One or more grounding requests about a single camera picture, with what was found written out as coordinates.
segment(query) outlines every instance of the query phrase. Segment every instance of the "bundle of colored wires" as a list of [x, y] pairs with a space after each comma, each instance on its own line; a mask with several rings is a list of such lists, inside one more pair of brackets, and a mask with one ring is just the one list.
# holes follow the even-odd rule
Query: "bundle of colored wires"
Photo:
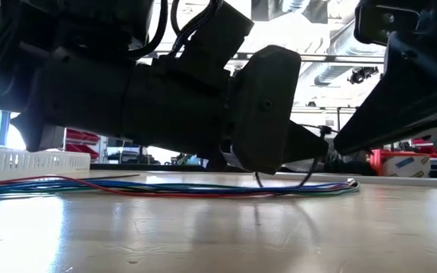
[[337, 196], [358, 191], [355, 180], [294, 187], [237, 187], [216, 184], [142, 184], [119, 180], [79, 180], [70, 177], [28, 177], [0, 181], [0, 195], [81, 193], [102, 191], [124, 196], [231, 198], [251, 196]]

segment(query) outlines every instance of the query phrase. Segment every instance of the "red wire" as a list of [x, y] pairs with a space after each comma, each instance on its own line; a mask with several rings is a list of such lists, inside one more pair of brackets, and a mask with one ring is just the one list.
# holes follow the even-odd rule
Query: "red wire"
[[122, 190], [113, 190], [106, 187], [102, 187], [99, 185], [95, 185], [94, 183], [90, 183], [89, 181], [75, 179], [71, 177], [65, 177], [61, 175], [52, 175], [52, 176], [38, 176], [38, 177], [26, 177], [19, 179], [10, 179], [10, 180], [2, 180], [0, 181], [0, 185], [12, 184], [21, 181], [35, 180], [35, 179], [43, 179], [43, 178], [61, 178], [64, 180], [73, 181], [75, 183], [84, 184], [88, 187], [92, 187], [97, 190], [102, 190], [107, 193], [114, 193], [123, 196], [138, 196], [138, 197], [181, 197], [181, 198], [229, 198], [229, 197], [248, 197], [248, 196], [267, 196], [271, 195], [271, 193], [234, 193], [234, 194], [199, 194], [199, 193], [129, 193]]

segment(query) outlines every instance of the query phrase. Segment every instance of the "white plastic crate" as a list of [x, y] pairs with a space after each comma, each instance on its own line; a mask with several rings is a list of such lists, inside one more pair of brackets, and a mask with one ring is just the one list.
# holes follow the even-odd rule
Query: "white plastic crate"
[[26, 152], [0, 147], [0, 180], [90, 169], [90, 155], [78, 152]]

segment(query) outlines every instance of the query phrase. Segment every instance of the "ceiling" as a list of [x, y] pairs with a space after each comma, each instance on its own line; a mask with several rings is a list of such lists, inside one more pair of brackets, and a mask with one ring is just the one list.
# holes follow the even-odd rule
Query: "ceiling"
[[[209, 0], [181, 0], [178, 9], [178, 23], [183, 26], [200, 13]], [[227, 0], [247, 17], [251, 16], [251, 0]], [[382, 55], [384, 50], [376, 45], [359, 44], [352, 37], [354, 9], [358, 0], [328, 0], [328, 23], [311, 23], [301, 13], [290, 13], [269, 22], [256, 22], [252, 33], [246, 38], [240, 52], [256, 52], [267, 45], [283, 46], [300, 54], [330, 55]], [[160, 1], [153, 11], [150, 35], [157, 28]], [[158, 50], [169, 50], [176, 35], [170, 24]], [[379, 75], [360, 85], [351, 85], [347, 78], [352, 67], [336, 67], [333, 64], [303, 63], [295, 105], [315, 102], [317, 106], [358, 106], [379, 81]], [[328, 74], [329, 84], [317, 86], [318, 75]]]

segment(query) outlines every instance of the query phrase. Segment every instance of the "white basket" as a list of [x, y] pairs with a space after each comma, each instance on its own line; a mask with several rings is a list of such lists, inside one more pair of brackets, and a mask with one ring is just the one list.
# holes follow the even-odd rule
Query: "white basket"
[[90, 155], [79, 152], [26, 152], [0, 148], [0, 180], [90, 169]]

